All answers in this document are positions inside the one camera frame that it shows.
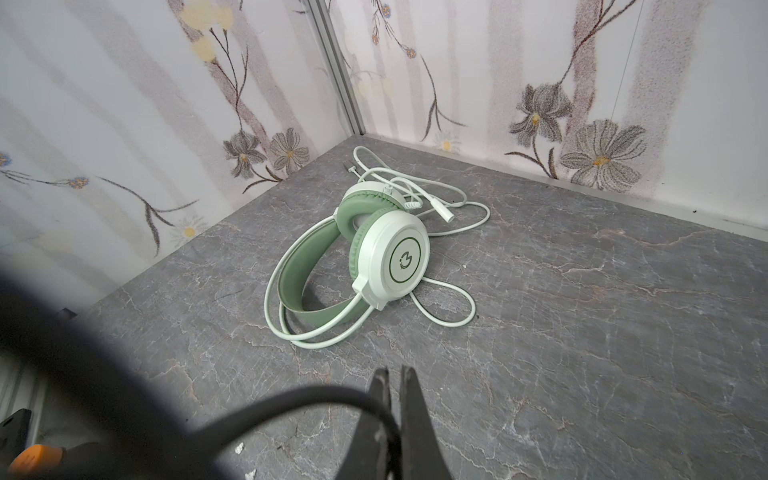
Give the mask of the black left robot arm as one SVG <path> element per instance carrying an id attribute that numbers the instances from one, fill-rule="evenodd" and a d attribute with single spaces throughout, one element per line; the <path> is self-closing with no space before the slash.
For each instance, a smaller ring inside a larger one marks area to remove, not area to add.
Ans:
<path id="1" fill-rule="evenodd" d="M 0 465 L 6 469 L 27 445 L 32 411 L 19 409 L 1 422 Z"/>

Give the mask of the black wired headphones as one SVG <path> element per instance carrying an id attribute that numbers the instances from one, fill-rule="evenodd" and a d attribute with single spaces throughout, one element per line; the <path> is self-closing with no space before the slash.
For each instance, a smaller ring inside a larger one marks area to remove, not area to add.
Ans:
<path id="1" fill-rule="evenodd" d="M 37 296 L 1 278 L 1 346 L 71 395 L 112 436 L 104 454 L 78 466 L 38 473 L 40 479 L 226 479 L 219 454 L 247 433 L 295 411 L 343 405 L 373 422 L 382 452 L 361 479 L 399 479 L 401 433 L 390 409 L 350 387 L 309 385 L 251 403 L 192 429 L 178 412 L 83 328 L 57 319 Z"/>

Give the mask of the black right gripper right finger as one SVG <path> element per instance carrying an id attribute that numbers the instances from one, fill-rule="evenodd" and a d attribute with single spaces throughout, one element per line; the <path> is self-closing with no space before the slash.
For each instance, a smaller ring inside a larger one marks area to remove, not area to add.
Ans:
<path id="1" fill-rule="evenodd" d="M 452 479 L 441 453 L 416 370 L 401 369 L 401 469 L 403 479 Z"/>

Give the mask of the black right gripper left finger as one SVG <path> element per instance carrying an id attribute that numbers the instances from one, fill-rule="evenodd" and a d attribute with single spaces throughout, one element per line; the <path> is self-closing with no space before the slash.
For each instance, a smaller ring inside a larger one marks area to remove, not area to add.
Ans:
<path id="1" fill-rule="evenodd" d="M 367 393 L 391 412 L 389 371 L 377 368 Z M 389 478 L 389 442 L 383 424 L 372 414 L 360 414 L 349 449 L 336 479 L 384 480 Z"/>

